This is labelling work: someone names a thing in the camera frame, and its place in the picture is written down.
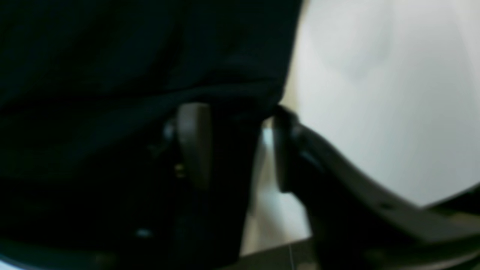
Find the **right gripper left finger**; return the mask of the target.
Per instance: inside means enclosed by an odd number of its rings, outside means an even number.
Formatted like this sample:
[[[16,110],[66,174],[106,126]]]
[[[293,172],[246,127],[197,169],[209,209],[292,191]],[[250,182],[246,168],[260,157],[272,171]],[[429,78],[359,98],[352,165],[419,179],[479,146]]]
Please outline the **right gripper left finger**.
[[[163,139],[172,154],[175,177],[188,180],[201,191],[209,190],[213,160],[209,104],[183,103],[178,106],[165,124]]]

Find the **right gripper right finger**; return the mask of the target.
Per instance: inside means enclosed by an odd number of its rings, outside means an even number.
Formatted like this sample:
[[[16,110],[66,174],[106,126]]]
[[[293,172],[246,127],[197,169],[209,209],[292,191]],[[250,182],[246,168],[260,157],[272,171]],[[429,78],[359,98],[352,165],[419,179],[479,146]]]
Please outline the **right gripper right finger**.
[[[289,109],[277,106],[272,121],[278,187],[304,205],[322,270],[479,269],[479,215],[417,207]]]

